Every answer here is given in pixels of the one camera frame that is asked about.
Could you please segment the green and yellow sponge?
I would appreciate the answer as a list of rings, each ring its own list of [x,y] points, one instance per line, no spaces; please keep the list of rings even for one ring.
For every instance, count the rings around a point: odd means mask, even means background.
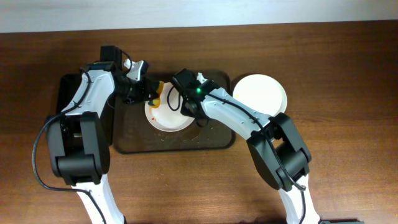
[[[151,82],[149,85],[149,101],[148,101],[148,105],[151,108],[158,108],[161,104],[161,99],[160,96],[162,94],[164,88],[164,82],[163,81],[155,81],[155,82]]]

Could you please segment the white plate top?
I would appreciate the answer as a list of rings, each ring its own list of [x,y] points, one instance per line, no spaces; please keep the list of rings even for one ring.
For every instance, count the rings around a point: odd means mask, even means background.
[[[178,91],[170,89],[173,85],[168,82],[164,84],[162,94],[160,96],[161,104],[158,108],[151,108],[148,103],[145,104],[144,112],[148,122],[156,129],[164,132],[177,132],[187,128],[194,121],[194,118],[184,116],[180,112],[172,111],[172,108],[178,106]]]

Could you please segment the white plate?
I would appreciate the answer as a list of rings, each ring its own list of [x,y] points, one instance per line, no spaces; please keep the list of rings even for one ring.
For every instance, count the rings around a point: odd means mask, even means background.
[[[276,116],[287,109],[287,94],[274,78],[263,74],[248,75],[237,82],[233,98],[262,114]]]
[[[178,106],[178,91],[170,89],[173,85],[168,82],[164,84],[162,94],[160,96],[161,104],[158,108],[151,108],[148,103],[145,104],[144,112],[148,122],[156,129],[164,132],[177,132],[187,128],[194,121],[194,118],[184,116],[180,112],[172,111],[172,108]]]

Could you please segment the white plate bottom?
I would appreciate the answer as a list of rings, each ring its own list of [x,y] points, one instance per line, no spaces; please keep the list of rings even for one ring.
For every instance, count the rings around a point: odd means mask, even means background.
[[[248,75],[237,82],[233,98],[262,114],[276,116],[287,109],[287,94],[274,78],[263,74]]]

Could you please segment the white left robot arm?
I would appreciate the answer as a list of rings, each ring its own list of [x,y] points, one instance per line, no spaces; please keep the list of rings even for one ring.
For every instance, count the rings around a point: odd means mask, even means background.
[[[113,95],[125,96],[130,104],[152,97],[147,68],[144,60],[89,64],[69,104],[45,129],[53,173],[67,191],[78,194],[92,223],[126,222],[108,180],[112,135],[101,120]]]

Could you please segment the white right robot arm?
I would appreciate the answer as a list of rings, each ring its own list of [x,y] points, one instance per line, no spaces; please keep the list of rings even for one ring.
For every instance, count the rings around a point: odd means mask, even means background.
[[[286,114],[252,110],[212,80],[178,84],[177,89],[182,114],[219,121],[246,140],[258,174],[279,192],[287,223],[323,223],[308,187],[312,156]]]

